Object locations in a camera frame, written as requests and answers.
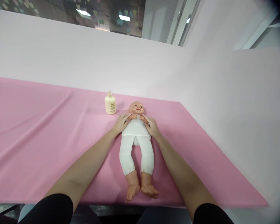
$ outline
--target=human arm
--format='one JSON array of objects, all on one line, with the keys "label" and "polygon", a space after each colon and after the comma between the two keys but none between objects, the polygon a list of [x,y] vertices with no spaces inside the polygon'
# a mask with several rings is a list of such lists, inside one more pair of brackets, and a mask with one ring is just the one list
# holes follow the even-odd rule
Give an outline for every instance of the human arm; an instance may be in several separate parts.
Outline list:
[{"label": "human arm", "polygon": [[113,139],[130,122],[126,122],[130,115],[121,115],[113,128],[72,164],[46,193],[44,198],[52,194],[65,194],[72,200],[74,212],[82,195],[102,165]]},{"label": "human arm", "polygon": [[145,124],[145,126],[150,135],[158,142],[168,170],[173,177],[193,222],[194,213],[200,205],[204,203],[217,205],[217,203],[196,173],[160,133],[155,120],[151,117],[143,116],[149,121],[150,126],[148,124]]}]

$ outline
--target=doll face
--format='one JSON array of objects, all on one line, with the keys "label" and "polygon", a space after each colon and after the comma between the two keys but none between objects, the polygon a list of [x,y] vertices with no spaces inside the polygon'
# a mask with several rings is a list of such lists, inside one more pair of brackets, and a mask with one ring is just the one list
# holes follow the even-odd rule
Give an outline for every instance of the doll face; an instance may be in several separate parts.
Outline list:
[{"label": "doll face", "polygon": [[144,113],[143,104],[139,101],[133,102],[128,109],[130,113],[142,115]]}]

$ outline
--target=bottle label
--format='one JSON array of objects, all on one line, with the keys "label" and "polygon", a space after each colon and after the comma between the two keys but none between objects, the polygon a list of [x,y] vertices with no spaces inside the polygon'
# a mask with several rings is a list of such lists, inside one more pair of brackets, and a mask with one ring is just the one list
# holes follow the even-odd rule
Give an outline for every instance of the bottle label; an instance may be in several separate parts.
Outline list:
[{"label": "bottle label", "polygon": [[115,103],[111,103],[110,112],[111,113],[115,113],[116,112]]}]

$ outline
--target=white bodysuit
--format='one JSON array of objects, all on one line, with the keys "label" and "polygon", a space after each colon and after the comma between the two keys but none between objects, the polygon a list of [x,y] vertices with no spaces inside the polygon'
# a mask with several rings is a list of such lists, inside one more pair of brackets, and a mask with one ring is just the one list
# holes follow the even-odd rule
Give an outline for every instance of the white bodysuit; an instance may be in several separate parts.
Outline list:
[{"label": "white bodysuit", "polygon": [[131,156],[133,145],[140,146],[141,148],[141,172],[152,174],[155,159],[150,141],[151,136],[139,115],[137,115],[136,119],[131,120],[121,136],[119,160],[124,175],[128,175],[135,170],[134,161]]}]

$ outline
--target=black sleeve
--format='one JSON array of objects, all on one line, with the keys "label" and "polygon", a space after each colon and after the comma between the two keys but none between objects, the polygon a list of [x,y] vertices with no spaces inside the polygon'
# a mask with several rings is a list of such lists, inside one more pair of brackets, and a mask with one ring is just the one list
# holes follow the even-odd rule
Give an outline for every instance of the black sleeve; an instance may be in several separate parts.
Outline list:
[{"label": "black sleeve", "polygon": [[65,194],[53,194],[38,202],[19,224],[70,224],[72,212],[73,204],[69,196]]},{"label": "black sleeve", "polygon": [[233,224],[228,215],[219,206],[206,203],[200,205],[194,214],[194,224]]}]

